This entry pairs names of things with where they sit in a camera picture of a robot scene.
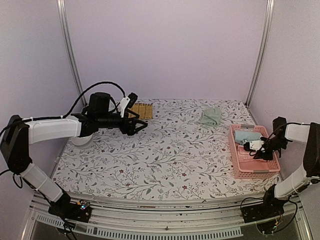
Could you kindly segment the light green towel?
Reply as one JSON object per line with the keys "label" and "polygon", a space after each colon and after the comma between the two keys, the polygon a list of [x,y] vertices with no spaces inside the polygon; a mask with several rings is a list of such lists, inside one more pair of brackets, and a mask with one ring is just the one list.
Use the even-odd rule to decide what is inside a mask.
{"label": "light green towel", "polygon": [[209,126],[217,127],[222,121],[222,111],[219,107],[207,108],[202,111],[199,123]]}

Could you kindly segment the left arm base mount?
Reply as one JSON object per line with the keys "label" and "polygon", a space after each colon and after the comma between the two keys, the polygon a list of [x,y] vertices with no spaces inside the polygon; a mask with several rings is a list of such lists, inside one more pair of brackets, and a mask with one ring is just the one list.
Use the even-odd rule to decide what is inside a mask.
{"label": "left arm base mount", "polygon": [[89,201],[79,200],[72,203],[70,199],[59,199],[56,202],[51,201],[48,213],[63,220],[74,220],[88,223],[92,214],[92,208]]}

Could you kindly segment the blue rolled towel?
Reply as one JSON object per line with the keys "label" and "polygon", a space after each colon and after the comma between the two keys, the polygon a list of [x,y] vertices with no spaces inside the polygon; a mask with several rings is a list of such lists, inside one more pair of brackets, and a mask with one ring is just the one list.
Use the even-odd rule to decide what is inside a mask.
{"label": "blue rolled towel", "polygon": [[246,142],[260,140],[262,134],[260,132],[254,131],[243,131],[235,130],[234,131],[234,141],[236,144],[244,145]]}

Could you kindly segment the pink plastic basket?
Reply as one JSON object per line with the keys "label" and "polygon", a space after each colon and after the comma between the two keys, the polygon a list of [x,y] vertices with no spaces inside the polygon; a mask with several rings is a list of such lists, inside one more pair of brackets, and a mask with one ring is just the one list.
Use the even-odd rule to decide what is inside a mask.
{"label": "pink plastic basket", "polygon": [[[280,164],[275,153],[273,153],[273,160],[265,160],[265,162],[252,161],[247,163],[240,163],[237,154],[237,148],[240,144],[235,143],[234,137],[234,132],[236,130],[259,132],[262,134],[262,137],[265,138],[269,136],[266,128],[262,125],[230,125],[228,140],[231,152],[234,177],[236,179],[267,179],[280,172]],[[250,151],[250,155],[254,156],[256,152],[257,151]]]}

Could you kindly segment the woven bamboo tray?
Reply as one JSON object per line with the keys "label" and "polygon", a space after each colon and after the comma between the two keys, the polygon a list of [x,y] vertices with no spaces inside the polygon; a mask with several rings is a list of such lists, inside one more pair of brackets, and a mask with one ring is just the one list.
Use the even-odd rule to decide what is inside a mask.
{"label": "woven bamboo tray", "polygon": [[138,114],[140,120],[153,118],[153,105],[150,103],[135,103],[130,110]]}

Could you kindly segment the aluminium front rail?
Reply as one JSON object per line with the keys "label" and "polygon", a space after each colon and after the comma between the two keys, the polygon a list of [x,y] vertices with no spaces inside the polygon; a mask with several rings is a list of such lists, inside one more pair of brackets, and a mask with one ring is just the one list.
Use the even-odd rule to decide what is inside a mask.
{"label": "aluminium front rail", "polygon": [[311,240],[302,203],[293,197],[284,206],[273,234],[261,232],[275,217],[245,222],[242,209],[260,196],[196,200],[128,200],[84,196],[92,209],[88,222],[71,221],[71,229],[48,212],[39,194],[31,200],[24,240]]}

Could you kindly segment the pink towel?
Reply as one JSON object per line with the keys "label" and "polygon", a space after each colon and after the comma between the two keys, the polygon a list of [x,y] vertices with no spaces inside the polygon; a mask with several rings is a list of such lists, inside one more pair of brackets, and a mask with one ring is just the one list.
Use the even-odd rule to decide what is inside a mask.
{"label": "pink towel", "polygon": [[266,162],[263,159],[254,159],[254,156],[250,155],[249,151],[246,151],[242,145],[237,147],[237,156],[240,163],[249,163],[249,162]]}

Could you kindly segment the left aluminium frame post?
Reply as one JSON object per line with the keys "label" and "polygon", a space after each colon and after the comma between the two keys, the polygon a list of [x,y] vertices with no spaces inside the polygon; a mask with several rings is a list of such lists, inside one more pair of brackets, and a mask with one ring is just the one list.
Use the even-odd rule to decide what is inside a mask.
{"label": "left aluminium frame post", "polygon": [[79,75],[79,71],[76,63],[76,58],[73,50],[72,39],[71,39],[68,18],[67,18],[66,4],[64,0],[57,0],[56,3],[57,3],[57,11],[59,16],[62,36],[63,36],[65,48],[66,48],[66,54],[68,57],[68,62],[70,65],[76,91],[78,95],[80,95],[83,92],[83,86],[81,83],[81,79],[80,79],[80,75]]}

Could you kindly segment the right aluminium frame post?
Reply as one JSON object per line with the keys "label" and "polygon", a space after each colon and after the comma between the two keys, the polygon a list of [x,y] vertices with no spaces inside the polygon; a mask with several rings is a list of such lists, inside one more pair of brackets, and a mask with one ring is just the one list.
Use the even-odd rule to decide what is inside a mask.
{"label": "right aluminium frame post", "polygon": [[267,0],[266,1],[266,9],[264,16],[264,23],[262,28],[262,35],[258,50],[258,55],[252,75],[252,80],[250,83],[249,91],[246,97],[245,105],[249,109],[254,98],[254,94],[258,85],[260,73],[263,66],[264,56],[268,45],[268,39],[271,31],[272,21],[273,21],[273,12],[274,12],[275,1]]}

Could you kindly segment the white ceramic bowl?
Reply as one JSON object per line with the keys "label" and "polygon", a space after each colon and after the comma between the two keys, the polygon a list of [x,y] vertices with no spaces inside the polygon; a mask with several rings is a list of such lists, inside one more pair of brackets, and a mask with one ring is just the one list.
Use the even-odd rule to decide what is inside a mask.
{"label": "white ceramic bowl", "polygon": [[85,137],[72,137],[70,138],[71,143],[79,148],[86,149],[89,148],[93,140],[93,135],[85,136]]}

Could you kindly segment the aluminium frame post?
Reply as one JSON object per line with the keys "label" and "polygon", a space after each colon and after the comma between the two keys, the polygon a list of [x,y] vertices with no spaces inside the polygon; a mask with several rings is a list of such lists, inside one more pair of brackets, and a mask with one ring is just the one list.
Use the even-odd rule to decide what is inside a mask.
{"label": "aluminium frame post", "polygon": [[250,83],[249,91],[246,97],[245,105],[249,109],[254,98],[254,94],[258,85],[260,73],[263,66],[264,56],[268,45],[268,39],[271,31],[272,21],[273,21],[273,12],[274,12],[275,1],[267,0],[266,1],[266,9],[264,16],[264,23],[262,28],[262,35],[258,50],[258,55],[252,75],[252,80]]}
{"label": "aluminium frame post", "polygon": [[68,18],[67,18],[66,4],[64,0],[57,0],[56,3],[57,3],[57,11],[59,16],[62,36],[63,36],[65,48],[66,48],[66,54],[68,57],[68,62],[70,65],[76,91],[78,95],[80,95],[83,92],[83,86],[81,83],[81,79],[80,79],[80,75],[79,75],[79,71],[76,63],[76,58],[73,50],[72,39],[71,39]]}

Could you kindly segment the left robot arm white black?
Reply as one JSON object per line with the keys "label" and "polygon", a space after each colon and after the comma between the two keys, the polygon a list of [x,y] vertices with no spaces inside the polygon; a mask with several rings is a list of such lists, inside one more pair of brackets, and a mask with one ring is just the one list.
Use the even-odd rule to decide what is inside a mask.
{"label": "left robot arm white black", "polygon": [[30,147],[66,139],[77,147],[87,147],[101,129],[118,129],[124,135],[133,136],[148,126],[131,110],[137,98],[135,93],[125,95],[110,109],[112,96],[96,92],[80,113],[39,118],[13,115],[2,131],[0,152],[13,174],[46,197],[63,217],[70,217],[75,211],[70,196],[34,163]]}

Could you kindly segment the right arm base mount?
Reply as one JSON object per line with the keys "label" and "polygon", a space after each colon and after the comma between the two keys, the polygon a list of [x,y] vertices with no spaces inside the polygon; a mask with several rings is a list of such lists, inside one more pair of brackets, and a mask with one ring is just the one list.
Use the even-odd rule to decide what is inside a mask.
{"label": "right arm base mount", "polygon": [[241,215],[245,223],[251,223],[269,218],[279,217],[284,214],[283,206],[268,205],[264,203],[241,207]]}

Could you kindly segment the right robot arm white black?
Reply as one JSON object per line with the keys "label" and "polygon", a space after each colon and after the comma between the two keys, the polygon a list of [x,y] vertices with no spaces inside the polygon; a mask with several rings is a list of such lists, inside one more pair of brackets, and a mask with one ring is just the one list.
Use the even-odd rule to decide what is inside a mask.
{"label": "right robot arm white black", "polygon": [[[263,125],[267,128],[268,133],[273,130],[273,117],[253,117],[258,125]],[[293,173],[303,162],[306,145],[303,143],[292,142],[289,143],[286,150],[282,151],[282,156],[279,158],[280,175],[284,180],[291,173]],[[303,209],[306,212],[318,211],[320,208],[320,185],[315,184],[309,186],[306,190],[299,194],[299,199],[302,203]]]}

